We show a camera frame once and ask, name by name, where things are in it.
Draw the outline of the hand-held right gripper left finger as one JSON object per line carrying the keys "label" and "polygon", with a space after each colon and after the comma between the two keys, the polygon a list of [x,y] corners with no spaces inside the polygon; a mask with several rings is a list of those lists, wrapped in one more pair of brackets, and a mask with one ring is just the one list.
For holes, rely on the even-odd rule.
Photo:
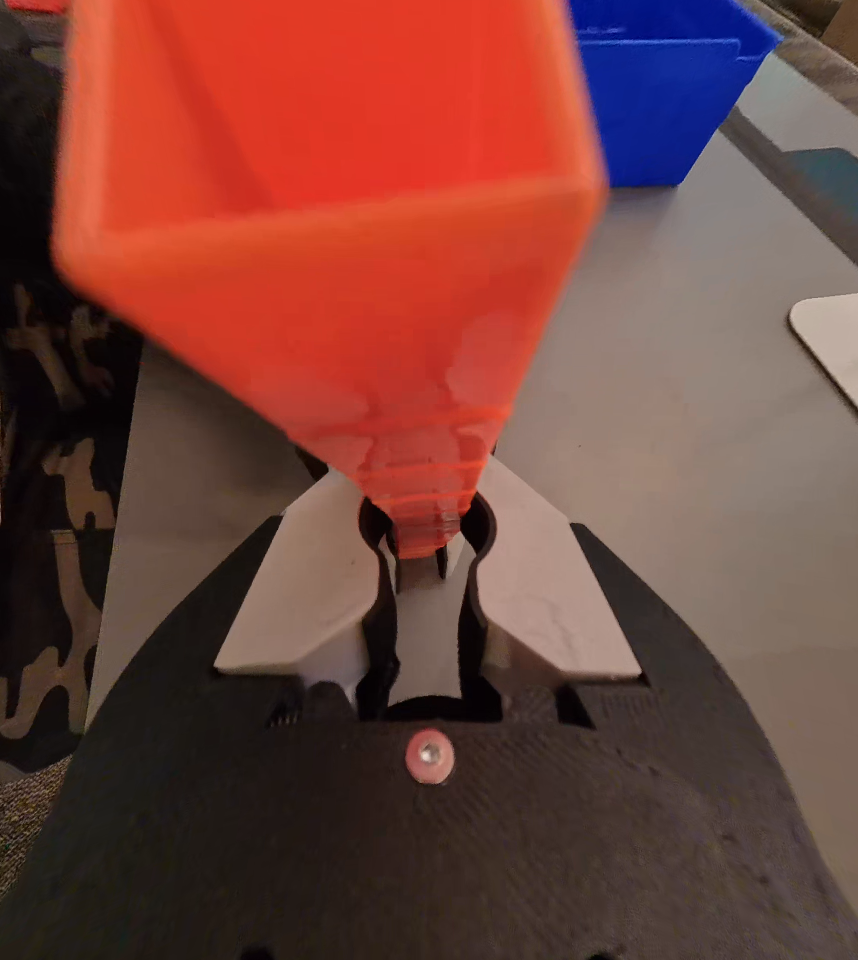
{"label": "hand-held right gripper left finger", "polygon": [[385,516],[330,469],[284,511],[215,669],[387,699],[400,664],[386,535]]}

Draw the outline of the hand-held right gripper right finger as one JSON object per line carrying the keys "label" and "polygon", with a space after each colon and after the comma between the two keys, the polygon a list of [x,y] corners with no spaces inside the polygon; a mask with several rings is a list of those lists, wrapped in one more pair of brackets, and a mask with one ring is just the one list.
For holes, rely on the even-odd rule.
{"label": "hand-held right gripper right finger", "polygon": [[459,625],[464,688],[479,681],[509,699],[642,677],[565,514],[495,458],[461,534],[474,552]]}

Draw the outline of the blue plastic bin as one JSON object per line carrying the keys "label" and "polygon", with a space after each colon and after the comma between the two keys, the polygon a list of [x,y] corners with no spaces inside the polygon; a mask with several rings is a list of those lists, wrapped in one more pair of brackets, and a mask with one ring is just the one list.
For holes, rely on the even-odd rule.
{"label": "blue plastic bin", "polygon": [[571,1],[612,188],[679,186],[781,35],[734,1]]}

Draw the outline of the person's camouflage pants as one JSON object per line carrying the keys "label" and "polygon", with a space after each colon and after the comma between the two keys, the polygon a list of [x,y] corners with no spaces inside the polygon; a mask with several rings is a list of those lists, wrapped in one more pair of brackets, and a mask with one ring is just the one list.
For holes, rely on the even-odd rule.
{"label": "person's camouflage pants", "polygon": [[142,339],[0,287],[0,785],[81,738]]}

